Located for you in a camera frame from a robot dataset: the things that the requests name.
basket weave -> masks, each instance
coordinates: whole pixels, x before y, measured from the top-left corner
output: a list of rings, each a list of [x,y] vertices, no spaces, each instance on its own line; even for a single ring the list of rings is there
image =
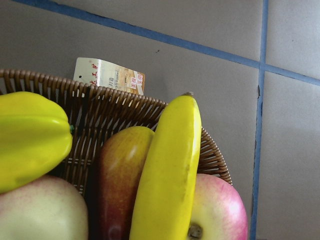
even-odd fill
[[[88,172],[102,144],[130,126],[155,130],[167,103],[143,95],[84,84],[43,73],[0,69],[0,95],[28,91],[58,103],[74,126],[70,154],[52,172],[73,184],[84,196]],[[198,173],[215,175],[232,184],[217,144],[202,128]]]

brown woven basket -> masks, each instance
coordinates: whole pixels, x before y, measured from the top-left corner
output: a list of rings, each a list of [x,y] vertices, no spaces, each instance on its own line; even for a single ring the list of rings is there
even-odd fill
[[[28,91],[58,103],[74,126],[72,149],[50,174],[59,176],[84,196],[88,172],[102,144],[130,126],[157,127],[167,103],[147,96],[88,85],[43,73],[0,69],[0,95]],[[202,128],[198,173],[216,175],[232,184],[215,141]]]

paper tag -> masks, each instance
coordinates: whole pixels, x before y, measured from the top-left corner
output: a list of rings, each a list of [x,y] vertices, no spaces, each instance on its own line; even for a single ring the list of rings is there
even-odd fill
[[[101,59],[78,57],[74,81],[144,94],[145,74]]]

banana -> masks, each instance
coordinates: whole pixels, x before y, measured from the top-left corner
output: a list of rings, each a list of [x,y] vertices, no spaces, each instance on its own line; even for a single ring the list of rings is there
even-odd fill
[[[185,240],[200,156],[201,117],[186,93],[163,110],[139,181],[129,240]]]

apple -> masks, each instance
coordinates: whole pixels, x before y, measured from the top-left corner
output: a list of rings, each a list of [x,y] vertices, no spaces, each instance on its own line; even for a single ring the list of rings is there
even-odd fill
[[[90,239],[129,239],[138,184],[153,136],[145,126],[132,126],[103,144],[86,193]]]
[[[2,193],[0,239],[87,240],[85,200],[73,185],[49,175]]]
[[[198,173],[187,240],[247,240],[248,218],[237,190],[223,179]]]

